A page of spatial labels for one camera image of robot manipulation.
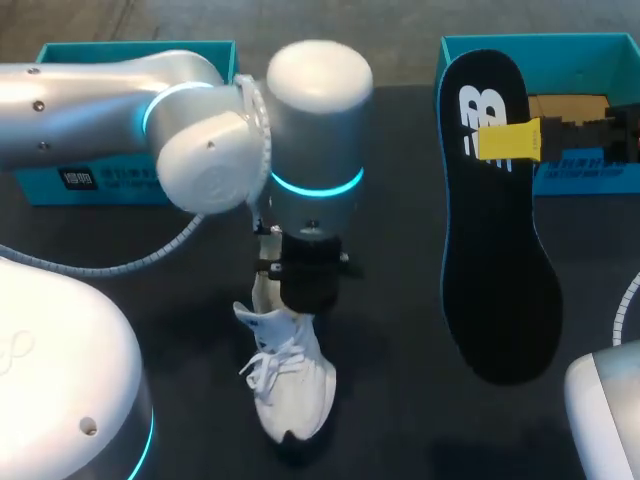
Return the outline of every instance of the shoelace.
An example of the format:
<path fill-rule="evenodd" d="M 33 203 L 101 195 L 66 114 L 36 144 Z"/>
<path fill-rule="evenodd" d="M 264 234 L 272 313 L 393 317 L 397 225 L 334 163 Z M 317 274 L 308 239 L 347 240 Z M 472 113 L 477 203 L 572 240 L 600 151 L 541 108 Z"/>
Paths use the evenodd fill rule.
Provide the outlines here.
<path fill-rule="evenodd" d="M 287 340 L 275 351 L 256 338 L 258 345 L 264 346 L 261 346 L 260 351 L 240 370 L 240 375 L 253 366 L 252 372 L 247 375 L 247 385 L 264 401 L 267 400 L 266 397 L 275 385 L 278 375 L 297 372 L 302 368 L 305 348 L 296 344 L 296 337 Z"/>

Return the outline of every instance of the black tabletop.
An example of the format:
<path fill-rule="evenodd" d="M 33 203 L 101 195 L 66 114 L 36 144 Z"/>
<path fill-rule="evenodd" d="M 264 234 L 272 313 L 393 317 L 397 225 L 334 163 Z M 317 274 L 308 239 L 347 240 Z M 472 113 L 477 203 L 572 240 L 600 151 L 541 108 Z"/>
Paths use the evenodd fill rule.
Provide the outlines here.
<path fill-rule="evenodd" d="M 90 281 L 138 335 L 162 480 L 584 478 L 563 377 L 571 361 L 611 344 L 618 303 L 640 270 L 640 197 L 537 200 L 538 232 L 564 294 L 560 349 L 532 383 L 484 383 L 441 315 L 446 205 L 432 95 L 410 86 L 375 93 L 365 195 L 346 239 L 366 277 L 345 281 L 335 310 L 316 320 L 338 392 L 330 429 L 303 463 L 270 447 L 237 375 L 254 348 L 231 308 L 249 301 L 253 282 L 247 212 L 209 219 L 146 270 Z M 72 265 L 136 259 L 189 220 L 172 208 L 32 208 L 10 176 L 0 185 L 1 241 Z M 633 309 L 628 323 L 625 338 L 640 337 Z"/>

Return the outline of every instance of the insole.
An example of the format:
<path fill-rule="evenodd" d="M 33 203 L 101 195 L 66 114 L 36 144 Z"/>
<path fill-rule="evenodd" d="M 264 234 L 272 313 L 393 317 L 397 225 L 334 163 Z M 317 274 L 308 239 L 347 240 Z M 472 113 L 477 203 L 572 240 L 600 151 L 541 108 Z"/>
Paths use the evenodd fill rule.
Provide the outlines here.
<path fill-rule="evenodd" d="M 437 115 L 447 184 L 446 321 L 478 376 L 499 385 L 532 380 L 551 363 L 562 330 L 560 285 L 534 225 L 534 166 L 479 161 L 474 145 L 478 126 L 529 120 L 518 67 L 493 50 L 458 57 L 442 76 Z"/>

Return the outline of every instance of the white cable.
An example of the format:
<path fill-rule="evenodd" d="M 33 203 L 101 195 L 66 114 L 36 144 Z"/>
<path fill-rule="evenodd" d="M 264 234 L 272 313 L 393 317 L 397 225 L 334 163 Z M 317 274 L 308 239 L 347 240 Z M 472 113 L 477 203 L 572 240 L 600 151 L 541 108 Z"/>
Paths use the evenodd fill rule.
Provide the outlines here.
<path fill-rule="evenodd" d="M 629 284 L 627 291 L 624 292 L 622 296 L 622 300 L 620 300 L 620 305 L 618 305 L 618 311 L 616 312 L 616 318 L 613 322 L 613 346 L 617 347 L 622 343 L 622 327 L 624 326 L 624 317 L 627 314 L 627 309 L 629 308 L 629 304 L 633 299 L 633 295 L 636 293 L 636 290 L 640 287 L 640 273 L 635 276 L 635 278 Z"/>
<path fill-rule="evenodd" d="M 182 232 L 180 232 L 173 240 L 167 243 L 164 247 L 156 250 L 151 255 L 147 255 L 144 258 L 139 260 L 124 263 L 122 265 L 118 265 L 115 267 L 106 267 L 106 268 L 82 268 L 82 267 L 72 267 L 69 265 L 62 265 L 60 263 L 49 262 L 47 260 L 43 260 L 41 258 L 32 257 L 31 255 L 24 254 L 22 252 L 18 252 L 12 248 L 9 248 L 5 245 L 0 245 L 0 256 L 6 257 L 9 260 L 13 260 L 18 263 L 22 263 L 24 265 L 30 265 L 32 267 L 41 268 L 43 270 L 48 270 L 50 272 L 60 273 L 62 275 L 72 275 L 76 277 L 113 277 L 115 275 L 121 275 L 123 273 L 130 273 L 135 270 L 139 270 L 143 267 L 148 267 L 149 265 L 157 262 L 158 260 L 166 257 L 179 246 L 181 246 L 184 241 L 191 236 L 191 234 L 196 230 L 198 225 L 204 219 L 204 215 L 196 215 L 189 225 L 187 225 Z"/>
<path fill-rule="evenodd" d="M 233 81 L 240 87 L 245 112 L 250 118 L 253 117 L 255 119 L 256 127 L 260 130 L 263 140 L 260 174 L 246 199 L 251 211 L 253 231 L 255 232 L 262 226 L 262 215 L 258 208 L 258 199 L 271 174 L 271 124 L 269 123 L 269 115 L 267 114 L 264 98 L 253 77 L 251 75 L 236 75 Z"/>

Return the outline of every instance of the teal shoe box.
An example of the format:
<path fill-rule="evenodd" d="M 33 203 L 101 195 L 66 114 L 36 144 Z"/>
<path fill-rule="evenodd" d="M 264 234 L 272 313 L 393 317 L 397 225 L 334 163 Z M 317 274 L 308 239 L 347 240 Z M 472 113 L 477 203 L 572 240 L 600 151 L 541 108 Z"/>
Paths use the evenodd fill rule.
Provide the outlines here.
<path fill-rule="evenodd" d="M 190 50 L 209 60 L 227 83 L 237 69 L 236 46 L 228 42 L 51 43 L 37 63 L 106 63 L 166 50 Z M 15 172 L 31 205 L 166 205 L 169 200 L 149 155 L 114 156 L 62 168 Z"/>
<path fill-rule="evenodd" d="M 611 106 L 640 103 L 640 50 L 626 33 L 443 37 L 436 91 L 446 66 L 478 49 L 509 55 L 530 95 L 604 95 Z M 640 193 L 640 164 L 605 166 L 602 149 L 568 150 L 561 162 L 542 165 L 534 182 L 535 195 L 622 193 Z"/>

